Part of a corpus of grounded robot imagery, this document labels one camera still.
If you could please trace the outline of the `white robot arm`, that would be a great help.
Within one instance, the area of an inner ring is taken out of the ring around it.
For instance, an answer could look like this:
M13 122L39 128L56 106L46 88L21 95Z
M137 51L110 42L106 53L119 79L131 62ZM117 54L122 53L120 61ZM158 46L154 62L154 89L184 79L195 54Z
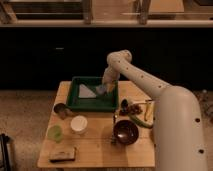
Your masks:
M129 50L107 55L102 83L122 74L155 101L155 171L208 171L201 109L196 96L131 64Z

